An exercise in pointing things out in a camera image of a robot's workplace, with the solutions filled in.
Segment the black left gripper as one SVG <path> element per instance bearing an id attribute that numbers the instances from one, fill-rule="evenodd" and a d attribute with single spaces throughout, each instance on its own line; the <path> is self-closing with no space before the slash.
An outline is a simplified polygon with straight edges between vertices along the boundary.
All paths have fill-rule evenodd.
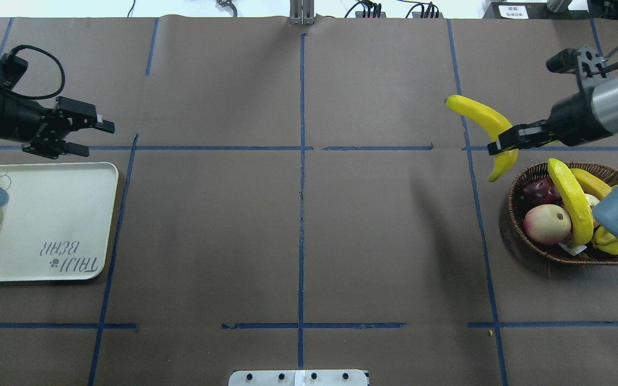
<path id="1" fill-rule="evenodd" d="M 13 96 L 0 98 L 0 139 L 20 143 L 21 149 L 48 159 L 61 155 L 89 157 L 89 148 L 66 141 L 83 129 L 114 134 L 115 124 L 100 120 L 95 105 L 59 96 L 54 108 Z"/>

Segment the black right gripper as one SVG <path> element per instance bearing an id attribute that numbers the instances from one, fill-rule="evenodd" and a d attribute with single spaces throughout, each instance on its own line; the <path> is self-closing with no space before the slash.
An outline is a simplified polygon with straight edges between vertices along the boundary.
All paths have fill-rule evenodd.
<path id="1" fill-rule="evenodd" d="M 607 130 L 594 117 L 593 93 L 579 92 L 560 100 L 547 119 L 532 124 L 513 125 L 488 144 L 490 156 L 514 151 L 517 147 L 542 147 L 552 142 L 579 146 L 607 137 Z"/>

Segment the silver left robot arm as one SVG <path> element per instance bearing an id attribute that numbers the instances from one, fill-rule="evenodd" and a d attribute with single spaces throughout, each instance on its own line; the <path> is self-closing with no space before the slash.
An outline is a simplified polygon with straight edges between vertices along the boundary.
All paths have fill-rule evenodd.
<path id="1" fill-rule="evenodd" d="M 103 117 L 92 103 L 58 97 L 52 107 L 0 91 L 0 140 L 46 159 L 66 155 L 88 157 L 89 147 L 72 141 L 79 130 L 116 132 L 114 122 Z M 9 203 L 8 189 L 0 183 L 0 210 Z"/>

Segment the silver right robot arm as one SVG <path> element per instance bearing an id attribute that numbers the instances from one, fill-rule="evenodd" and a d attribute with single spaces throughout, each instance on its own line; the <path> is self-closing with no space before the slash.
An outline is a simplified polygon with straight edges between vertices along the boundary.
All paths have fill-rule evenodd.
<path id="1" fill-rule="evenodd" d="M 618 135 L 618 76 L 583 78 L 579 91 L 556 103 L 545 120 L 515 125 L 507 135 L 489 144 L 493 155 L 508 155 L 510 151 L 537 151 L 552 142 L 574 153 L 577 146 L 596 154 L 596 161 L 618 166 L 618 149 L 592 146 L 592 142 Z M 594 217 L 618 237 L 618 188 L 594 209 Z"/>

